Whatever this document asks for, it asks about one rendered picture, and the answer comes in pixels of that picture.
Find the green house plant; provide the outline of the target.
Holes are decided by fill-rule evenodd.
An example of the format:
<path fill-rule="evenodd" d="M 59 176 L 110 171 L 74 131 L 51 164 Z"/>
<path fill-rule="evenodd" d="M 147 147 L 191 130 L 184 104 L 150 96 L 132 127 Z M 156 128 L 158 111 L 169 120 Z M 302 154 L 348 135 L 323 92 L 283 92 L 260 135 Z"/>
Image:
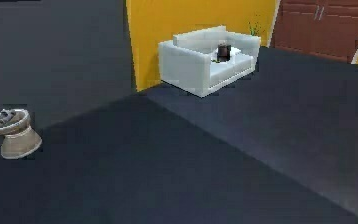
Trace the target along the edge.
<path fill-rule="evenodd" d="M 261 25 L 259 22 L 249 22 L 249 31 L 252 36 L 260 36 L 262 34 Z"/>

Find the grey object on table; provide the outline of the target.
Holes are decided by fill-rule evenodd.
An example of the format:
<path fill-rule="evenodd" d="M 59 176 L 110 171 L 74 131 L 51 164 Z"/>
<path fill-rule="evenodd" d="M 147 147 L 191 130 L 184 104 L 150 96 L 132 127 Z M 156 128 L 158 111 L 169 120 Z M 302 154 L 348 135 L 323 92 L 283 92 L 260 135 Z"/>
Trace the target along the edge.
<path fill-rule="evenodd" d="M 1 113 L 0 124 L 6 124 L 16 115 L 15 111 L 3 111 Z"/>

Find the brown wooden cupboard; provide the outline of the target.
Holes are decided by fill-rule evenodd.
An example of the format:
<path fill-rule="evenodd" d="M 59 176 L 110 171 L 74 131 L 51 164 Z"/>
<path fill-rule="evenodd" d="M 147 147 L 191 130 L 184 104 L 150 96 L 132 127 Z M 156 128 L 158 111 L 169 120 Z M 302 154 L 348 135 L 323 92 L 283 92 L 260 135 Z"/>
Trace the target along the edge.
<path fill-rule="evenodd" d="M 358 0 L 280 0 L 271 46 L 351 63 L 358 50 Z"/>

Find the white sofa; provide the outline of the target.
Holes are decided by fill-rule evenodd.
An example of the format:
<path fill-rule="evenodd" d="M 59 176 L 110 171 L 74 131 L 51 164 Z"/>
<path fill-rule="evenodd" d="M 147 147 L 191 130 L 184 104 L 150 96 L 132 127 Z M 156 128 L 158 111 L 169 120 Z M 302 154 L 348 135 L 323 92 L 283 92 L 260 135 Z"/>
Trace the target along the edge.
<path fill-rule="evenodd" d="M 230 60 L 219 62 L 219 44 L 231 46 Z M 158 44 L 162 81 L 205 97 L 255 71 L 261 38 L 216 26 L 176 34 Z"/>

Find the dark brown pot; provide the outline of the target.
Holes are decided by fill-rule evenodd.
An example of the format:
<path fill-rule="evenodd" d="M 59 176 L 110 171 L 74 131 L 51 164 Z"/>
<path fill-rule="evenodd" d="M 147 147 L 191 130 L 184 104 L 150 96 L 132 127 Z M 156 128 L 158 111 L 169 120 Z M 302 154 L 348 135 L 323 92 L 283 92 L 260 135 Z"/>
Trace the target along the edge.
<path fill-rule="evenodd" d="M 231 46 L 223 43 L 218 45 L 217 60 L 219 62 L 227 62 L 230 60 Z"/>

